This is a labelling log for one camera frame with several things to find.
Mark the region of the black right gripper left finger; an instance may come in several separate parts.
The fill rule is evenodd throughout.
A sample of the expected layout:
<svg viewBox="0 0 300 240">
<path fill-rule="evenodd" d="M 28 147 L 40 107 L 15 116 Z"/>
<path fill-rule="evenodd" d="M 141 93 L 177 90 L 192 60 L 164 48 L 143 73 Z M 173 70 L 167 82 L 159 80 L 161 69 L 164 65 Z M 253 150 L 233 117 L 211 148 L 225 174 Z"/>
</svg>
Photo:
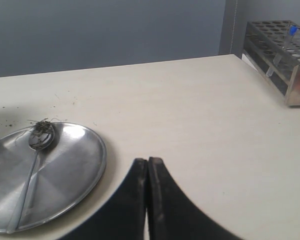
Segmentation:
<svg viewBox="0 0 300 240">
<path fill-rule="evenodd" d="M 136 158 L 123 182 L 88 220 L 62 240 L 143 240 L 148 161 Z"/>
</svg>

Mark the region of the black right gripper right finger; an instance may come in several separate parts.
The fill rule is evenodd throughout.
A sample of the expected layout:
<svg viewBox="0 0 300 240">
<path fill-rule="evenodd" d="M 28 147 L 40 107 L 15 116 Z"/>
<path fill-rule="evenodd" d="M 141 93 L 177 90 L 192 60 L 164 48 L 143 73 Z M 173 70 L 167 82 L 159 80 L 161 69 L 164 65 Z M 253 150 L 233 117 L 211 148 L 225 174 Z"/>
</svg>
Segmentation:
<svg viewBox="0 0 300 240">
<path fill-rule="evenodd" d="M 151 240 L 239 240 L 203 213 L 180 189 L 159 157 L 147 173 L 148 229 Z"/>
</svg>

